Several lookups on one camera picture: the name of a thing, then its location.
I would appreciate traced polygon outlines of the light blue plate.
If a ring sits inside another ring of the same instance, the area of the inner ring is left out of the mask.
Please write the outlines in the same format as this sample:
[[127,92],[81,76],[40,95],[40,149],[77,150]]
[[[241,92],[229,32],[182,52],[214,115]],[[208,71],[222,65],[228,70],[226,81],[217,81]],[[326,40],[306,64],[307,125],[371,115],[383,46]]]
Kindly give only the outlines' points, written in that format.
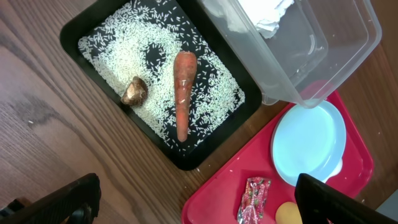
[[344,119],[330,102],[312,109],[295,105],[277,123],[272,161],[279,176],[296,186],[301,173],[323,182],[335,169],[346,147]]

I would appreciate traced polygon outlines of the yellow plastic cup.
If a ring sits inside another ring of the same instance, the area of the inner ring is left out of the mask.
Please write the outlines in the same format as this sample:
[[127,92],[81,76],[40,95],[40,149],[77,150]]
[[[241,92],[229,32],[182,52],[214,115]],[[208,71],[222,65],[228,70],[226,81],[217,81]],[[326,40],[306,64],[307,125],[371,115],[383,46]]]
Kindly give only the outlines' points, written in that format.
[[275,213],[276,224],[302,224],[299,208],[296,203],[285,202]]

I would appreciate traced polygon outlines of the red snack wrapper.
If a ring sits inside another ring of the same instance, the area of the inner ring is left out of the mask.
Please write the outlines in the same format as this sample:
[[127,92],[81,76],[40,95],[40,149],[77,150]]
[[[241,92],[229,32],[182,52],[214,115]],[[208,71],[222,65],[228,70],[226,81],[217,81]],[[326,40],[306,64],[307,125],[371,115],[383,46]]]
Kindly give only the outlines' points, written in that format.
[[239,224],[258,224],[264,216],[271,180],[263,177],[251,177],[246,181],[244,193],[238,208]]

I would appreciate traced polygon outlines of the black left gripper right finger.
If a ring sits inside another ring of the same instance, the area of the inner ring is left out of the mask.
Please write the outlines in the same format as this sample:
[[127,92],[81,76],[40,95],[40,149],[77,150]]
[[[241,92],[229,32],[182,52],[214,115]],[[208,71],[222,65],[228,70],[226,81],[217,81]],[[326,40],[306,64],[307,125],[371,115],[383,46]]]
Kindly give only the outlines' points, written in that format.
[[303,223],[397,224],[311,175],[301,173],[295,199]]

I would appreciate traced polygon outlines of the white plastic spoon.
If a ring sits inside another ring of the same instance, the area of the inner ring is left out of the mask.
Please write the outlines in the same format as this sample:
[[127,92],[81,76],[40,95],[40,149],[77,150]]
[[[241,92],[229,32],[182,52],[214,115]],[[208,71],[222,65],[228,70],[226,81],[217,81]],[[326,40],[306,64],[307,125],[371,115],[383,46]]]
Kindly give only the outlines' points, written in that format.
[[330,173],[330,175],[326,179],[323,180],[323,183],[326,183],[327,180],[330,179],[331,177],[338,175],[341,172],[342,167],[343,167],[343,160],[340,159],[335,169]]

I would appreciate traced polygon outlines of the orange carrot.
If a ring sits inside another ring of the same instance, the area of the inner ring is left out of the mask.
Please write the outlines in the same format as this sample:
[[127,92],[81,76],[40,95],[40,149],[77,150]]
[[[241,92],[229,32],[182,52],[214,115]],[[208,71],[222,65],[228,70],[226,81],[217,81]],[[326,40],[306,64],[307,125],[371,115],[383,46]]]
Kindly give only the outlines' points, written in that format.
[[190,97],[193,81],[197,73],[197,58],[194,53],[179,52],[174,61],[174,91],[177,138],[187,140]]

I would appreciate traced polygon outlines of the white rice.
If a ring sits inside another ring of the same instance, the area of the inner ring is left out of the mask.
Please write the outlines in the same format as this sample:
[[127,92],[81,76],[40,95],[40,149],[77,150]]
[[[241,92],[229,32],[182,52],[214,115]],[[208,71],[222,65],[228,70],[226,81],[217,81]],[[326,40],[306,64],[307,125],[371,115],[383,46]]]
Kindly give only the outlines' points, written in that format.
[[[134,77],[149,95],[133,108],[172,149],[193,149],[245,101],[231,72],[176,1],[128,1],[78,41],[78,49],[118,94]],[[176,137],[174,58],[193,52],[198,71],[193,84],[186,144]]]

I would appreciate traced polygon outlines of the brown food scrap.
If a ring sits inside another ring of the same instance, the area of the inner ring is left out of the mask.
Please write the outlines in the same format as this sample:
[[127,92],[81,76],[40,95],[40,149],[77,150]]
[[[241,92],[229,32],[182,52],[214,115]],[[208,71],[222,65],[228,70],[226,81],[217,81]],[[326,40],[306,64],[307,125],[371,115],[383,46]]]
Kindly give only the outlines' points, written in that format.
[[139,77],[134,77],[121,97],[121,102],[129,106],[142,106],[146,101],[148,88]]

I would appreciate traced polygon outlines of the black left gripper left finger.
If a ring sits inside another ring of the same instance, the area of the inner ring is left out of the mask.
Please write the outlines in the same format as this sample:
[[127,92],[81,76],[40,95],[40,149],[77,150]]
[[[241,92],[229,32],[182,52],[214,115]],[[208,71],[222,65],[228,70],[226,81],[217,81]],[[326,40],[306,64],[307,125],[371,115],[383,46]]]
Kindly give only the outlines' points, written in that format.
[[1,209],[1,224],[92,224],[100,199],[99,177],[89,173],[36,202],[14,199]]

